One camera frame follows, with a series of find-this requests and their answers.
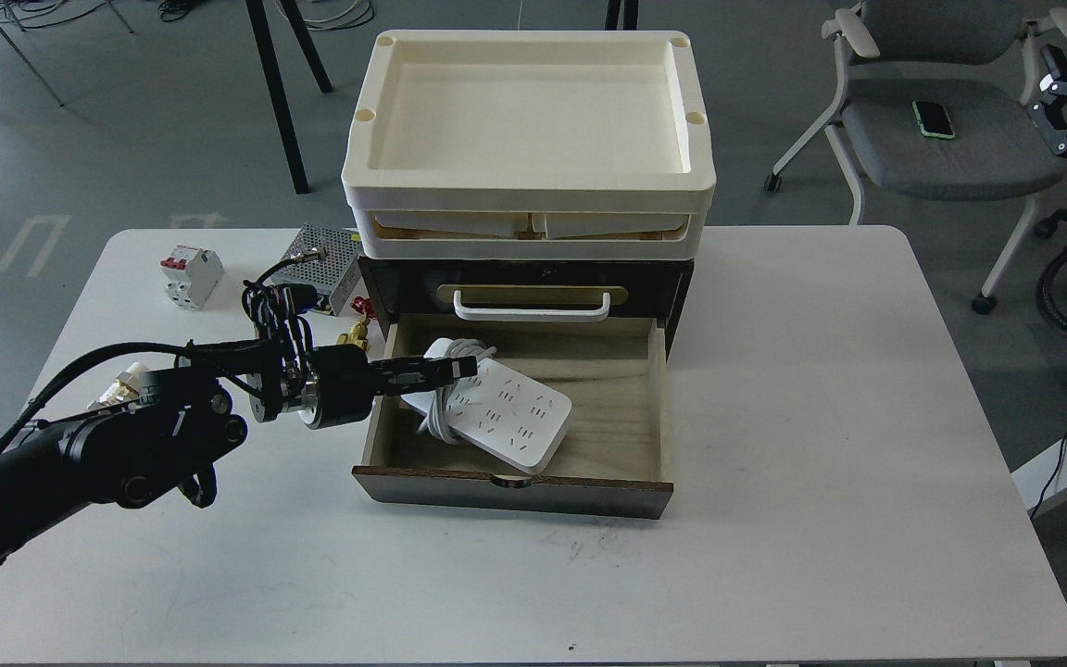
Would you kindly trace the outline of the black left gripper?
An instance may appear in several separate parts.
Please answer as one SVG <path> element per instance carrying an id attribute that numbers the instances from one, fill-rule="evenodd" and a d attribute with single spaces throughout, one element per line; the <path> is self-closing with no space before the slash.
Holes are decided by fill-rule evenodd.
<path id="1" fill-rule="evenodd" d="M 371 414 L 379 371 L 382 396 L 431 392 L 478 372 L 478 359 L 396 358 L 377 360 L 376 369 L 355 345 L 314 347 L 310 375 L 299 417 L 310 430 L 361 422 Z"/>

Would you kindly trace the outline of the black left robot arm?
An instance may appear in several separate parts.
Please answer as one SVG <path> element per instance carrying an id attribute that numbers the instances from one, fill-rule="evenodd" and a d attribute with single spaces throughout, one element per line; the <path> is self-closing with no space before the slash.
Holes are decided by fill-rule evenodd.
<path id="1" fill-rule="evenodd" d="M 270 284 L 262 273 L 243 284 L 253 339 L 127 342 L 74 359 L 0 436 L 0 562 L 92 503 L 139 510 L 177 489 L 194 506 L 210 506 L 219 492 L 213 464 L 248 435 L 221 380 L 246 392 L 256 420 L 301 412 L 309 428 L 327 428 L 368 418 L 378 396 L 440 390 L 477 372 L 471 356 L 369 360 L 355 345 L 314 346 L 304 315 L 318 304 L 310 284 Z M 169 354 L 175 363 L 141 374 L 136 398 L 122 404 L 38 418 L 77 377 L 137 353 Z"/>

